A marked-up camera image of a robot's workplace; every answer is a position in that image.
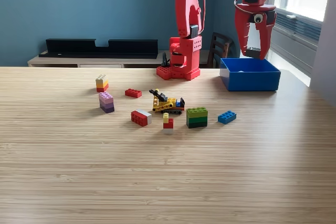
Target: red robotic arm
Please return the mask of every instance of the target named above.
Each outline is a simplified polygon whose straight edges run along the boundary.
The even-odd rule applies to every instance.
[[[235,0],[235,23],[240,47],[245,56],[263,60],[270,48],[271,32],[276,21],[276,7],[265,5],[266,0]],[[200,75],[199,50],[202,48],[204,20],[198,0],[176,0],[176,20],[180,38],[171,38],[171,68],[158,68],[157,74],[164,79],[185,78],[191,80]],[[260,49],[247,48],[250,23],[256,24],[260,33]]]
[[[236,4],[236,28],[243,55],[264,59],[270,46],[270,36],[276,20],[275,6],[265,5],[266,0],[243,0]],[[177,26],[180,37],[190,36],[190,27],[198,25],[198,34],[204,29],[198,0],[176,0]],[[249,24],[256,23],[260,31],[259,52],[247,50]]]

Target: blue bin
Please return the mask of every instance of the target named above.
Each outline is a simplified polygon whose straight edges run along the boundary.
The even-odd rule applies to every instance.
[[[281,72],[266,59],[221,59],[220,75],[228,91],[276,91]]]

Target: lego vehicle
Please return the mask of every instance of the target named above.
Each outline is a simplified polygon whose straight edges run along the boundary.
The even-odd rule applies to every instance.
[[[168,98],[163,93],[159,93],[159,89],[149,91],[154,96],[153,101],[153,111],[168,113],[168,114],[179,114],[181,115],[184,111],[185,102],[183,98],[178,101],[176,98]]]

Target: dark green lego brick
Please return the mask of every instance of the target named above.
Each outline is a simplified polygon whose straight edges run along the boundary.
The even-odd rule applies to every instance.
[[[208,116],[208,111],[205,107],[187,109],[188,118],[204,118]]]
[[[208,121],[208,117],[204,116],[202,118],[189,118],[187,116],[187,123],[204,123]]]
[[[199,127],[207,127],[208,122],[201,122],[201,123],[188,123],[187,122],[187,126],[188,126],[189,129],[199,128]]]

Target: lego brick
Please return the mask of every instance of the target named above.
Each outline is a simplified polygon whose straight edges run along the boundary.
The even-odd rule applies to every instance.
[[[98,89],[103,89],[103,88],[105,88],[105,86],[106,86],[107,84],[109,84],[109,81],[108,81],[108,80],[107,80],[106,82],[104,82],[103,84],[98,84],[98,83],[96,83],[96,87],[97,87]]]
[[[223,124],[228,124],[237,118],[237,114],[232,111],[228,111],[218,117],[218,121]]]
[[[169,122],[168,123],[164,123],[163,124],[163,128],[164,129],[173,129],[174,128],[174,119],[173,118],[169,118]]]
[[[103,89],[97,88],[97,92],[99,92],[99,93],[104,93],[108,88],[109,88],[109,84],[107,84],[107,85],[105,86],[105,88],[103,88]]]
[[[207,122],[208,121],[208,117],[202,117],[202,118],[189,118],[187,116],[187,122],[188,123],[202,123],[202,122]]]
[[[113,103],[113,96],[111,96],[108,92],[100,93],[99,100],[105,104]]]
[[[141,113],[139,113],[138,111],[133,111],[131,113],[131,120],[132,122],[145,127],[146,125],[148,125],[148,121],[147,121],[147,117]]]
[[[205,107],[187,109],[187,116],[189,118],[204,118],[208,116],[208,111]]]
[[[174,133],[174,129],[162,129],[162,133],[172,135]]]
[[[163,114],[163,123],[169,123],[169,114],[168,113]]]
[[[103,106],[100,106],[100,108],[101,108],[102,110],[104,110],[104,112],[105,112],[106,114],[114,112],[114,107],[109,108],[109,109],[106,109],[106,108],[104,108]]]
[[[103,103],[101,100],[99,100],[99,105],[104,107],[105,109],[114,108],[114,103]]]
[[[187,126],[188,126],[189,129],[199,128],[199,127],[207,127],[208,122],[201,122],[201,123],[188,123],[187,122]]]
[[[143,110],[137,110],[137,112],[139,112],[140,114],[143,114],[145,116],[147,116],[147,124],[151,124],[152,123],[152,114],[145,112]]]
[[[135,90],[135,89],[127,89],[125,91],[125,95],[127,97],[134,97],[134,98],[139,98],[142,96],[142,92],[140,90]]]
[[[160,76],[163,80],[169,80],[172,78],[172,68],[158,67],[156,69],[156,74]]]
[[[106,81],[108,81],[108,78],[105,74],[101,74],[100,76],[98,76],[98,78],[96,79],[96,84],[104,84]]]
[[[185,75],[185,79],[188,81],[191,81],[200,75],[201,75],[201,70],[199,68],[196,68],[193,71],[190,71],[189,73],[187,73]]]

